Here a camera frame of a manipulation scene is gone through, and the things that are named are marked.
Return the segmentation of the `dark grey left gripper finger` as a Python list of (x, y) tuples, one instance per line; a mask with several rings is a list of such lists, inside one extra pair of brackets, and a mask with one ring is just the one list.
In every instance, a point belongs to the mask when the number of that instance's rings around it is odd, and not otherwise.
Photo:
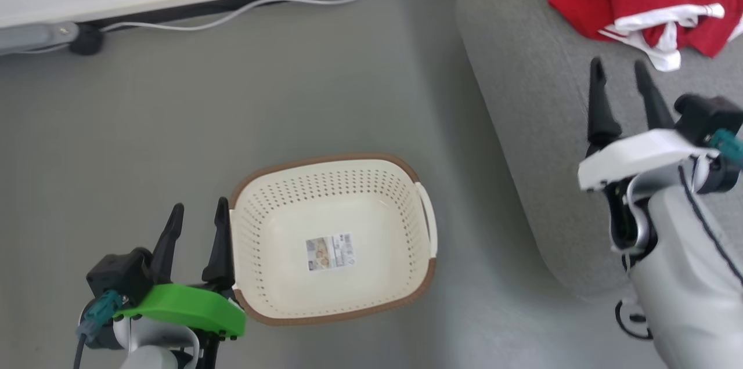
[(220, 197), (215, 211), (215, 237), (207, 266), (202, 271), (202, 282), (213, 292), (230, 290), (235, 283), (233, 239), (228, 199)]
[(171, 272), (175, 246), (181, 236), (183, 218), (183, 203), (175, 204), (152, 252), (152, 278), (155, 285), (172, 282)]

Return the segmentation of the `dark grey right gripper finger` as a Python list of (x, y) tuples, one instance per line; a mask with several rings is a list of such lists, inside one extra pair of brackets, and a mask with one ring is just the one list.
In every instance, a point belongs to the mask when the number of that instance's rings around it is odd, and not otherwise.
[(635, 60), (634, 75), (637, 91), (643, 99), (648, 129), (673, 129), (675, 123), (670, 110), (642, 60)]
[(616, 121), (605, 91), (606, 74), (602, 60), (591, 60), (589, 99), (587, 100), (587, 149), (600, 151), (619, 140), (622, 128)]

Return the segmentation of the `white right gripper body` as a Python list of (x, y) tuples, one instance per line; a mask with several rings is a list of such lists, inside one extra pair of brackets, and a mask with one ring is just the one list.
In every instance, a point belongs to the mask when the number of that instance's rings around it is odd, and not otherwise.
[(650, 129), (613, 142), (585, 158), (579, 163), (579, 187), (582, 191), (596, 191), (690, 157), (717, 158), (720, 154), (716, 149), (698, 147), (674, 129)]

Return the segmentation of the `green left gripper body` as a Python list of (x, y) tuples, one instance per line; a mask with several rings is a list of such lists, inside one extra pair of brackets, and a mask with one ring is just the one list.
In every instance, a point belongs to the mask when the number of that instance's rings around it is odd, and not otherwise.
[(119, 310), (114, 318), (139, 314), (225, 338), (243, 337), (245, 332), (246, 316), (236, 303), (217, 292), (182, 284), (154, 286), (138, 306)]

